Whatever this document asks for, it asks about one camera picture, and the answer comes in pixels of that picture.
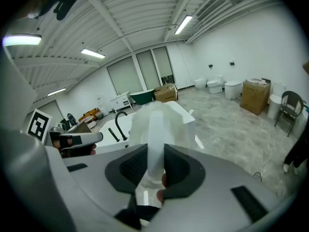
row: white cabinet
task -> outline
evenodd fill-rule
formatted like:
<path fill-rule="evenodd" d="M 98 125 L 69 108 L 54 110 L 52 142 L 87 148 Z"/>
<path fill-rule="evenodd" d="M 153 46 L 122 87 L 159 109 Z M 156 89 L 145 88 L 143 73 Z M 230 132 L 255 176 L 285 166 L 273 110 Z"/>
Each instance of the white cabinet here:
<path fill-rule="evenodd" d="M 111 104 L 115 112 L 117 112 L 117 110 L 127 107 L 127 106 L 130 106 L 132 108 L 131 101 L 132 99 L 129 97 L 129 92 L 126 92 L 112 99 Z"/>

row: ceiling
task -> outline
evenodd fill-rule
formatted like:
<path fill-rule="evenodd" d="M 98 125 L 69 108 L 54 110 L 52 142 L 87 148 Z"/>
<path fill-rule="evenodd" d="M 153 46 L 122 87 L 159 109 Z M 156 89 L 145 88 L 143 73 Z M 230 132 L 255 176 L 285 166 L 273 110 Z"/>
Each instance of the ceiling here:
<path fill-rule="evenodd" d="M 239 16 L 243 10 L 239 5 L 247 0 L 227 0 L 220 9 L 208 13 L 209 19 L 199 22 L 198 16 L 214 1 L 77 0 L 62 21 L 56 20 L 52 8 L 39 19 L 14 22 L 8 33 L 39 34 L 42 40 L 37 46 L 18 45 L 8 49 L 21 73 L 38 92 L 33 107 L 39 107 L 57 97 L 47 97 L 49 92 L 63 87 L 70 90 L 91 72 L 121 55 L 162 42 L 196 40 L 209 29 Z M 189 14 L 193 19 L 175 35 Z M 102 53 L 106 58 L 81 54 L 83 48 Z"/>

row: table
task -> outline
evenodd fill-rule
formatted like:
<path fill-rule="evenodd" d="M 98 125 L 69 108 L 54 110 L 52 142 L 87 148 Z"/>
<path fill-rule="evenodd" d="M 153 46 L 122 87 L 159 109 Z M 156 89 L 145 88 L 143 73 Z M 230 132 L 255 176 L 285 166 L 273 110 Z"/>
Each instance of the table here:
<path fill-rule="evenodd" d="M 86 117 L 86 118 L 83 118 L 81 121 L 79 121 L 79 123 L 82 123 L 82 122 L 84 122 L 86 119 L 87 119 L 88 117 Z"/>
<path fill-rule="evenodd" d="M 93 116 L 88 116 L 87 118 L 83 119 L 85 123 L 88 123 L 90 121 L 93 121 Z"/>

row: green bathtub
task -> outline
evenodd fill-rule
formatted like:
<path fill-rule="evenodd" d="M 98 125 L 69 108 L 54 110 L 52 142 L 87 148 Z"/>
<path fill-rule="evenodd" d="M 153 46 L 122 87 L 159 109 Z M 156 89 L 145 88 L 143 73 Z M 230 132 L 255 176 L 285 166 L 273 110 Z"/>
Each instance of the green bathtub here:
<path fill-rule="evenodd" d="M 130 97 L 138 104 L 138 105 L 144 105 L 149 102 L 152 102 L 155 100 L 155 90 L 150 89 L 147 91 L 137 92 L 137 93 L 131 93 Z"/>

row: cardboard box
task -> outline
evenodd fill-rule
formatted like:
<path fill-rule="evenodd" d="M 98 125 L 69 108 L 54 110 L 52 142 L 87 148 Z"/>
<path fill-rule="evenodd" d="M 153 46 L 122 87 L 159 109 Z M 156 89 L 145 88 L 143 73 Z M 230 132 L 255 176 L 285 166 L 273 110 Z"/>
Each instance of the cardboard box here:
<path fill-rule="evenodd" d="M 170 102 L 178 99 L 177 88 L 174 84 L 165 84 L 161 87 L 155 88 L 154 91 L 155 99 L 159 102 Z"/>
<path fill-rule="evenodd" d="M 267 106 L 269 99 L 270 84 L 255 84 L 243 82 L 241 107 L 260 115 Z"/>

